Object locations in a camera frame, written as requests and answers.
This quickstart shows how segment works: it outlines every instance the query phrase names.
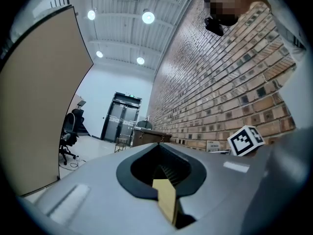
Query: brick wall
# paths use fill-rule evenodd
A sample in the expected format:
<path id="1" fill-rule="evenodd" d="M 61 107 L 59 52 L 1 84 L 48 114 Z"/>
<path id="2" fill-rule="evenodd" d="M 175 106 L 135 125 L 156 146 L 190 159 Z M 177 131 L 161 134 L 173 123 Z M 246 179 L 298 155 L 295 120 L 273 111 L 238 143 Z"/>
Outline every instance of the brick wall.
<path id="1" fill-rule="evenodd" d="M 148 114 L 154 130 L 205 150 L 245 124 L 267 143 L 295 128 L 278 90 L 295 69 L 269 9 L 256 3 L 219 37 L 204 28 L 202 0 L 193 0 L 157 73 Z"/>

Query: doorway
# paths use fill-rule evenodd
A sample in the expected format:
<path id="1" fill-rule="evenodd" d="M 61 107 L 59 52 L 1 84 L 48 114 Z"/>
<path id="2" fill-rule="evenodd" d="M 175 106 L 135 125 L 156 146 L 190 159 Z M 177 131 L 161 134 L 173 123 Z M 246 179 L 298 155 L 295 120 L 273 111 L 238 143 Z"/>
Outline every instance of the doorway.
<path id="1" fill-rule="evenodd" d="M 115 93 L 103 125 L 101 139 L 116 142 L 117 138 L 123 138 L 130 145 L 140 104 L 141 98 Z"/>

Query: person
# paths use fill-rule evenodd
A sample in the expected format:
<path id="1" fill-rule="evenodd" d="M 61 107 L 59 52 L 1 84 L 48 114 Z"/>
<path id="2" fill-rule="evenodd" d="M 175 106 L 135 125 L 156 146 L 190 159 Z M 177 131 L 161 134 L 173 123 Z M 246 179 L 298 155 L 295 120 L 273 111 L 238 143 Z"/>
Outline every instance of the person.
<path id="1" fill-rule="evenodd" d="M 250 9 L 253 2 L 263 2 L 268 6 L 284 46 L 297 66 L 279 93 L 292 115 L 296 128 L 313 126 L 313 55 L 301 26 L 286 3 L 283 0 L 204 0 L 204 7 L 213 23 L 231 26 Z"/>

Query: wall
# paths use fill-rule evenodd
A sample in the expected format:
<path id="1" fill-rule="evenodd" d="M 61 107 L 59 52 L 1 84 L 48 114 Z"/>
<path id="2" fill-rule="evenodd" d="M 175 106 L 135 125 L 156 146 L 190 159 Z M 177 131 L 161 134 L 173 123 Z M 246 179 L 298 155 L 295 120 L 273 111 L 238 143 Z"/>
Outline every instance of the wall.
<path id="1" fill-rule="evenodd" d="M 295 128 L 278 90 L 295 63 L 269 9 L 256 3 L 219 37 L 204 28 L 203 0 L 193 0 L 161 63 L 148 113 L 155 130 L 205 150 L 206 140 L 257 126 L 267 143 Z"/>
<path id="2" fill-rule="evenodd" d="M 138 119 L 145 118 L 152 84 L 151 79 L 126 74 L 125 70 L 122 72 L 94 65 L 76 92 L 86 101 L 82 109 L 84 126 L 89 134 L 101 137 L 105 117 L 115 92 L 129 93 L 142 98 Z"/>

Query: white ceiling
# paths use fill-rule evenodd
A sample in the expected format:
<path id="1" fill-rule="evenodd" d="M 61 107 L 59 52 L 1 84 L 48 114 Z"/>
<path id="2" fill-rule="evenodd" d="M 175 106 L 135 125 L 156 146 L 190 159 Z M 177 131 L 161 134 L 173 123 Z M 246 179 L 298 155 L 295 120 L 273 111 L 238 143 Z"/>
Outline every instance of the white ceiling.
<path id="1" fill-rule="evenodd" d="M 78 24 L 95 64 L 125 72 L 144 72 L 154 78 L 165 51 L 191 0 L 69 0 L 78 12 Z M 95 20 L 87 18 L 96 11 Z M 142 21 L 144 9 L 155 15 Z M 102 51 L 103 58 L 96 56 Z M 144 65 L 137 63 L 143 57 Z"/>

